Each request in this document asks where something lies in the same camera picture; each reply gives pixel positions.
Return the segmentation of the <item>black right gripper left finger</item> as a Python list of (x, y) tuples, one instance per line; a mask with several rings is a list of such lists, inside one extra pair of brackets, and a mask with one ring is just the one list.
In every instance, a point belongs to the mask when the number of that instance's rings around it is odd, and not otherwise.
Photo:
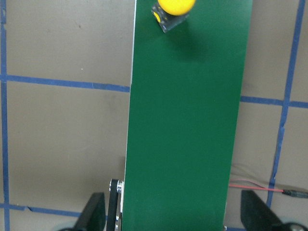
[(73, 226), (73, 231), (103, 231), (106, 224), (104, 193), (93, 193), (81, 215)]

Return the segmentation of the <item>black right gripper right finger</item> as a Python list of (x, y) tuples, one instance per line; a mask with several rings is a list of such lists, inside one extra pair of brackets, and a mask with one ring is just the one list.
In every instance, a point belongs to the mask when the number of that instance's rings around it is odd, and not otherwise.
[(246, 231), (283, 231), (282, 221), (251, 190), (242, 190), (240, 217)]

